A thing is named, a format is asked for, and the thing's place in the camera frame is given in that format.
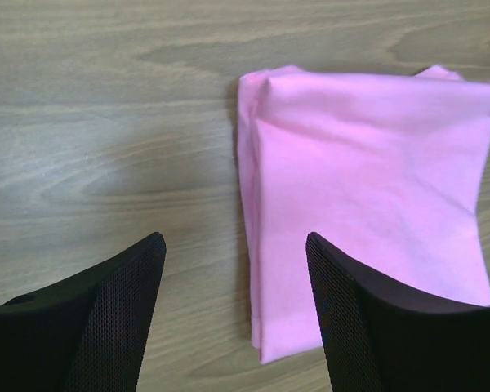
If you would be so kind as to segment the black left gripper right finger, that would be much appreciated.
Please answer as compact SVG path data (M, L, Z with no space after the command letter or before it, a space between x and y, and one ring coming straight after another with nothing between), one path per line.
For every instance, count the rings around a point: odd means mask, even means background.
M316 233L306 255L333 390L490 391L490 306L408 286Z

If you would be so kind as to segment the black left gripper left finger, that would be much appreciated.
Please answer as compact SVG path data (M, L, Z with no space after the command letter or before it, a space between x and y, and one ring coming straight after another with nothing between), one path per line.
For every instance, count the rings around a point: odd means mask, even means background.
M166 257L152 233L0 305L0 391L134 391Z

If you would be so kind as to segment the light pink t-shirt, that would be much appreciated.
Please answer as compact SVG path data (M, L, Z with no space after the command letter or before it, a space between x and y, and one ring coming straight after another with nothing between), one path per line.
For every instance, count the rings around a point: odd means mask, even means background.
M260 361L322 344L312 232L409 286L490 306L476 214L489 148L490 82L438 65L242 76L238 177Z

